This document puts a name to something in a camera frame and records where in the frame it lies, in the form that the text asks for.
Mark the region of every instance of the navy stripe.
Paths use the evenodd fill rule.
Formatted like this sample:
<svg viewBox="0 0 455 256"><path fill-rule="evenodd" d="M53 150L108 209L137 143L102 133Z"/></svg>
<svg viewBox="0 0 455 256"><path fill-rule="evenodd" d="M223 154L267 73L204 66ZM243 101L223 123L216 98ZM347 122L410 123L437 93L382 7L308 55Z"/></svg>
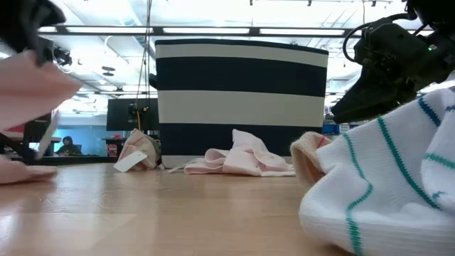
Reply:
<svg viewBox="0 0 455 256"><path fill-rule="evenodd" d="M272 153L291 156L289 147L304 132L321 132L320 127L285 127L238 124L160 124L161 154L203 156L207 149L231 149L232 130L260 138Z"/></svg>
<svg viewBox="0 0 455 256"><path fill-rule="evenodd" d="M268 92L325 97L327 69L278 60L185 57L156 60L158 90Z"/></svg>
<svg viewBox="0 0 455 256"><path fill-rule="evenodd" d="M316 48L310 48L306 46L293 46L285 43L273 43L264 41L247 41L247 40L229 40L229 39L178 39L178 40L156 40L155 45L181 45L181 44L216 44L226 46L262 46L262 47L273 47L289 50L302 50L310 53L320 53L328 55L327 50L321 50Z"/></svg>
<svg viewBox="0 0 455 256"><path fill-rule="evenodd" d="M425 102L423 97L419 98L419 106L425 112L425 114L427 114L427 116L433 121L434 125L436 125L437 127L439 127L439 125L441 125L441 120L439 119L438 115Z"/></svg>
<svg viewBox="0 0 455 256"><path fill-rule="evenodd" d="M455 105L446 107L446 112L454 111Z"/></svg>

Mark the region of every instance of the blue wall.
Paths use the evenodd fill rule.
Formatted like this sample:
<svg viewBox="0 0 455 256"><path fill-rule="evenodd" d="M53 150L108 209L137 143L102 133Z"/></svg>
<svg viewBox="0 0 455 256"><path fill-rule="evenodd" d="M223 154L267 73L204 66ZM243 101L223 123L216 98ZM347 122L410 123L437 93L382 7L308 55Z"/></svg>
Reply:
<svg viewBox="0 0 455 256"><path fill-rule="evenodd" d="M82 145L83 154L107 156L106 141L102 139L112 137L114 134L123 134L123 132L108 132L106 126L78 125L59 126L53 136L62 139L71 136L74 144ZM57 151L62 145L63 142L55 144L54 150Z"/></svg>

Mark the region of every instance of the white sock with green stripes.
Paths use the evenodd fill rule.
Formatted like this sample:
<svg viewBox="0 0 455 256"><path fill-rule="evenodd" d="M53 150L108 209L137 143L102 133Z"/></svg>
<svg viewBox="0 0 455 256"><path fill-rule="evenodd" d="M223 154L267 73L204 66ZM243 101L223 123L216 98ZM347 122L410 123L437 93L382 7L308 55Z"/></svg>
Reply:
<svg viewBox="0 0 455 256"><path fill-rule="evenodd" d="M305 231L357 255L455 255L455 92L443 89L317 151Z"/></svg>

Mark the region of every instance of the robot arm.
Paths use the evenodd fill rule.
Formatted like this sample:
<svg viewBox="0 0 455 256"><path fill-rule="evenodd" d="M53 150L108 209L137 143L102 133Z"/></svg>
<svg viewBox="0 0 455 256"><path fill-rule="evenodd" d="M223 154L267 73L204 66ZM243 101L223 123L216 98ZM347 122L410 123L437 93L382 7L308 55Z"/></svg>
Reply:
<svg viewBox="0 0 455 256"><path fill-rule="evenodd" d="M20 53L34 50L38 64L43 64L43 46L39 43L38 29L65 22L65 15L49 0L3 0L0 8L0 38Z"/></svg>
<svg viewBox="0 0 455 256"><path fill-rule="evenodd" d="M452 25L455 18L436 16L449 15L443 10L452 9L449 6L454 4L450 0L437 2L429 5L425 0L408 0L407 14L381 18L351 31L343 52L347 59L363 67L358 81L332 108L335 122L385 114L413 100L423 87L444 82L455 70L455 26ZM416 19L417 14L424 24L421 29L427 25L434 29L431 35L419 36L418 31L410 34L393 23L402 18ZM346 41L360 29L362 38L354 46L355 57L351 58L346 52Z"/></svg>

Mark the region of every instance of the wooden table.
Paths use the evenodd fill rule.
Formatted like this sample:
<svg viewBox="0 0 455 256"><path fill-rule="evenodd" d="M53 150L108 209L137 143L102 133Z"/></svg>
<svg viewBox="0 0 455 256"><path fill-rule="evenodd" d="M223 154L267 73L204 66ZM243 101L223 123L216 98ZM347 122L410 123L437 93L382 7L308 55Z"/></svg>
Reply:
<svg viewBox="0 0 455 256"><path fill-rule="evenodd" d="M54 183L0 186L0 255L347 255L318 247L295 178L60 169Z"/></svg>

